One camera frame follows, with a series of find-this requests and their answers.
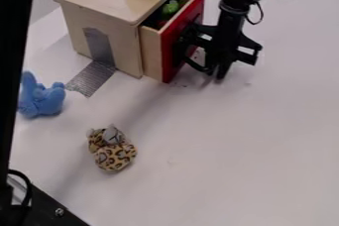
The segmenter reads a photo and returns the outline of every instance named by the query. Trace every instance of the leopard print stuffed toy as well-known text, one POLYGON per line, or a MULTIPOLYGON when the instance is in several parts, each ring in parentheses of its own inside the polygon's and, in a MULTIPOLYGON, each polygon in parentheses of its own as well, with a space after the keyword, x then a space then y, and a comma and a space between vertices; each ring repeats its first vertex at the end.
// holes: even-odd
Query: leopard print stuffed toy
POLYGON ((91 129, 87 132, 87 138, 89 152, 103 170, 121 170, 137 155, 136 147, 113 125, 106 129, 91 129))

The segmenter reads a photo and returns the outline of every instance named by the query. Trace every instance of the green toy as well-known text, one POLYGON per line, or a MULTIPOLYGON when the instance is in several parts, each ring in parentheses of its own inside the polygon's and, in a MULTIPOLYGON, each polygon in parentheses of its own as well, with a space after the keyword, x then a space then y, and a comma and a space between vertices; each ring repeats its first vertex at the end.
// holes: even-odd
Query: green toy
POLYGON ((170 0, 168 4, 163 7, 164 16, 172 16, 179 10, 179 4, 176 0, 170 0))

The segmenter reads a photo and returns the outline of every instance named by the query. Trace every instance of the blue plush toy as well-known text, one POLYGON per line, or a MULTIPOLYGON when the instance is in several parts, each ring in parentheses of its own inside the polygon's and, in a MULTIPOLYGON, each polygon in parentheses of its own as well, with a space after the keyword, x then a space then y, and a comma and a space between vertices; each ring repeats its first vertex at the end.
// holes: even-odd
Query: blue plush toy
POLYGON ((25 117, 55 115, 61 111, 65 98, 63 83, 55 82, 51 88, 45 88, 28 71, 23 72, 21 83, 18 111, 25 117))

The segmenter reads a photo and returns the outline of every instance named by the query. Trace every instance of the open drawer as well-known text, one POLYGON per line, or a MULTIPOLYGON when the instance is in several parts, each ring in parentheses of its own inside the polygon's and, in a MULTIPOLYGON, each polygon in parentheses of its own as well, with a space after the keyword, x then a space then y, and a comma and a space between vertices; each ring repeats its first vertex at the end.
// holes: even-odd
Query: open drawer
POLYGON ((202 22, 204 0, 182 0, 185 4, 160 29, 144 23, 139 28, 144 75, 170 82, 179 67, 173 66, 172 46, 192 21, 202 22))

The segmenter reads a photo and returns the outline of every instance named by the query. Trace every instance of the plush toy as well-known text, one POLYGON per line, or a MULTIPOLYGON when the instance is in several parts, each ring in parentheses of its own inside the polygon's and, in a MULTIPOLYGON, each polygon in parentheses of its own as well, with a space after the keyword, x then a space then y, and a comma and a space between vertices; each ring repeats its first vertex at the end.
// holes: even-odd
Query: plush toy
POLYGON ((88 149, 95 163, 103 170, 118 171, 130 164, 137 149, 114 125, 87 132, 88 149))
POLYGON ((163 7, 163 16, 172 16, 179 10, 179 4, 176 0, 169 0, 169 3, 163 7))
POLYGON ((21 83, 19 113, 34 118, 39 115, 55 115, 61 111, 65 98, 63 83, 55 82, 51 88, 45 88, 28 71, 23 72, 21 83))

